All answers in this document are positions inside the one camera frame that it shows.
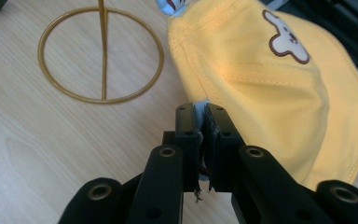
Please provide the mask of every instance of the gold metal stand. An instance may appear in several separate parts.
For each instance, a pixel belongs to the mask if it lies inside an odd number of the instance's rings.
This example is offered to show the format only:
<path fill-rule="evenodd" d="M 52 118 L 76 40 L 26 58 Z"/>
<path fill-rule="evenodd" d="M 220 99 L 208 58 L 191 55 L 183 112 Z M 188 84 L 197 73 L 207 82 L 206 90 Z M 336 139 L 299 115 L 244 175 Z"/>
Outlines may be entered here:
<path fill-rule="evenodd" d="M 85 96 L 81 96 L 78 95 L 72 91 L 67 90 L 66 88 L 64 88 L 60 83 L 58 83 L 54 77 L 51 75 L 51 73 L 48 70 L 48 67 L 46 66 L 46 62 L 45 62 L 45 44 L 46 44 L 46 40 L 48 39 L 48 35 L 51 33 L 51 31 L 62 21 L 68 19 L 69 17 L 75 16 L 76 14 L 80 14 L 83 12 L 91 12 L 91 11 L 99 11 L 100 14 L 100 23 L 101 23 L 101 35 L 102 35 L 102 43 L 103 43 L 103 81 L 102 81 L 102 97 L 101 99 L 93 99 L 93 98 L 88 98 Z M 107 15 L 109 12 L 112 13 L 117 13 L 119 15 L 128 17 L 136 22 L 138 22 L 140 25 L 142 25 L 146 31 L 152 35 L 152 37 L 154 38 L 157 47 L 158 47 L 158 53 L 159 53 L 159 62 L 158 62 L 158 69 L 155 73 L 155 75 L 153 75 L 152 79 L 145 85 L 143 86 L 140 90 L 133 92 L 129 95 L 123 96 L 123 97 L 119 97 L 119 98 L 113 98 L 113 99 L 107 99 L 106 97 L 106 82 L 107 82 L 107 74 L 106 74 L 106 67 L 107 67 Z M 61 15 L 59 18 L 57 18 L 55 21 L 53 21 L 48 28 L 46 28 L 45 32 L 42 34 L 42 37 L 40 38 L 39 41 L 39 46 L 38 46 L 38 60 L 39 60 L 39 64 L 40 67 L 42 69 L 42 72 L 45 74 L 46 78 L 48 79 L 48 81 L 55 86 L 59 91 L 62 91 L 63 93 L 76 98 L 77 100 L 81 100 L 81 101 L 85 101 L 85 102 L 89 102 L 89 103 L 95 103 L 95 104 L 116 104 L 116 103 L 122 103 L 125 101 L 129 101 L 143 93 L 145 93 L 147 90 L 149 90 L 153 84 L 156 82 L 156 80 L 159 77 L 159 74 L 161 73 L 162 70 L 162 65 L 163 65 L 163 61 L 164 61 L 164 53 L 162 50 L 162 46 L 161 43 L 159 42 L 159 39 L 157 37 L 157 35 L 154 33 L 154 31 L 142 20 L 140 20 L 139 18 L 131 15 L 128 12 L 125 11 L 121 11 L 115 8 L 111 8 L 111 7 L 105 7 L 103 5 L 103 0 L 98 0 L 98 6 L 97 7 L 82 7 L 82 8 L 78 8 L 72 11 L 69 11 L 63 15 Z"/>

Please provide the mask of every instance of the yellow hat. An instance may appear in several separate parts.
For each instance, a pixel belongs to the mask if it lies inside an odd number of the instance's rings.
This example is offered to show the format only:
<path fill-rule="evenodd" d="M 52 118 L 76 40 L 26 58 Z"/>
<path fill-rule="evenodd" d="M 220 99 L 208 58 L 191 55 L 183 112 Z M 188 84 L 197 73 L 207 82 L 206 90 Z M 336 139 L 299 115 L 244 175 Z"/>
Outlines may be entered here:
<path fill-rule="evenodd" d="M 298 183 L 352 183 L 358 72 L 334 37 L 256 0 L 199 0 L 168 30 L 190 101 L 224 107 L 246 144 L 270 151 Z"/>

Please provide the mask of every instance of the circular metal base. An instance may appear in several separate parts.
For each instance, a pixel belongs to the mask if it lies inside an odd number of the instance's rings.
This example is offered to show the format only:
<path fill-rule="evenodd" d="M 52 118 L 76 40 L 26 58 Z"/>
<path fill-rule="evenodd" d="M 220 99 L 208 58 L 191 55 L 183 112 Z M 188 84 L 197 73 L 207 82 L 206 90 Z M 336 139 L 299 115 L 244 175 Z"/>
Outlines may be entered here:
<path fill-rule="evenodd" d="M 125 11 L 121 11 L 118 10 L 116 8 L 111 8 L 111 7 L 106 7 L 105 8 L 107 12 L 112 12 L 112 13 L 116 13 L 125 17 L 128 17 L 130 19 L 132 19 L 133 21 L 138 22 L 141 26 L 143 26 L 146 31 L 152 35 L 153 39 L 155 40 L 157 46 L 158 46 L 158 54 L 159 54 L 159 61 L 158 61 L 158 69 L 155 73 L 155 75 L 153 75 L 152 79 L 150 79 L 150 81 L 143 86 L 140 90 L 133 92 L 131 94 L 128 94 L 126 96 L 123 97 L 119 97 L 119 98 L 113 98 L 113 99 L 104 99 L 103 97 L 101 99 L 93 99 L 93 98 L 89 98 L 89 97 L 85 97 L 79 94 L 76 94 L 72 91 L 67 90 L 66 88 L 64 88 L 60 83 L 58 83 L 55 78 L 51 75 L 51 73 L 48 70 L 48 67 L 46 66 L 46 62 L 45 62 L 45 44 L 46 41 L 48 39 L 48 35 L 51 33 L 51 31 L 62 21 L 68 19 L 69 17 L 75 16 L 76 14 L 80 14 L 83 12 L 91 12 L 91 11 L 99 11 L 98 7 L 82 7 L 82 8 L 78 8 L 72 11 L 69 11 L 63 15 L 61 15 L 59 18 L 57 18 L 55 21 L 53 21 L 48 28 L 46 28 L 45 32 L 42 34 L 42 37 L 40 38 L 39 41 L 39 46 L 38 46 L 38 60 L 39 60 L 39 65 L 42 69 L 42 72 L 45 74 L 46 78 L 48 79 L 48 81 L 55 86 L 59 91 L 62 91 L 63 93 L 76 98 L 77 100 L 81 100 L 81 101 L 85 101 L 85 102 L 89 102 L 89 103 L 95 103 L 95 104 L 117 104 L 117 103 L 122 103 L 125 101 L 129 101 L 143 93 L 145 93 L 147 90 L 149 90 L 153 84 L 156 82 L 156 80 L 159 77 L 159 74 L 161 73 L 162 70 L 162 65 L 163 65 L 163 61 L 164 61 L 164 53 L 162 50 L 162 46 L 161 43 L 159 42 L 159 39 L 157 37 L 157 35 L 154 33 L 154 31 L 142 20 L 140 20 L 139 18 L 131 15 L 128 12 Z"/>

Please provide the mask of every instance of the light wood surface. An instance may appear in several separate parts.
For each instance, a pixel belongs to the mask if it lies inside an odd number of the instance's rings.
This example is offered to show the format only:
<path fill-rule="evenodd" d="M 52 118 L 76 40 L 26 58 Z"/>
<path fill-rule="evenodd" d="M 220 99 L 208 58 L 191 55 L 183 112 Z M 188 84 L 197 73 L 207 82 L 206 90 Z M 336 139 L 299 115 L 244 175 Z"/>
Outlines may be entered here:
<path fill-rule="evenodd" d="M 93 105 L 55 89 L 43 75 L 37 46 L 63 13 L 97 0 L 9 0 L 0 11 L 0 223 L 57 223 L 78 189 L 97 177 L 125 183 L 145 168 L 174 110 L 187 103 L 167 48 L 168 17 L 154 0 L 104 2 L 144 20 L 165 51 L 160 78 L 144 95 L 119 105 Z M 102 45 L 98 12 L 63 21 L 45 55 L 66 88 L 101 97 Z M 155 73 L 158 50 L 137 23 L 109 14 L 108 93 L 138 90 Z M 184 223 L 236 223 L 228 194 L 185 195 Z"/>

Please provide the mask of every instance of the embroidered cartoon character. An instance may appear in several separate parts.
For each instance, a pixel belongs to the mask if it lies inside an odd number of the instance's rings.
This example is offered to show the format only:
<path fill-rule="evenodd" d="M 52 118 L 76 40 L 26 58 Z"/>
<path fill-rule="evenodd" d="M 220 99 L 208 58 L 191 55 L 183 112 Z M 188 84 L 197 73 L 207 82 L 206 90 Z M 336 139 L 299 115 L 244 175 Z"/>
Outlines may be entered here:
<path fill-rule="evenodd" d="M 299 63 L 308 63 L 310 61 L 309 54 L 293 34 L 292 30 L 290 30 L 289 26 L 267 10 L 263 11 L 263 16 L 269 23 L 275 26 L 278 32 L 269 41 L 269 47 L 272 52 L 280 57 L 290 54 Z"/>
<path fill-rule="evenodd" d="M 180 16 L 186 9 L 186 0 L 156 0 L 160 11 L 169 16 Z"/>

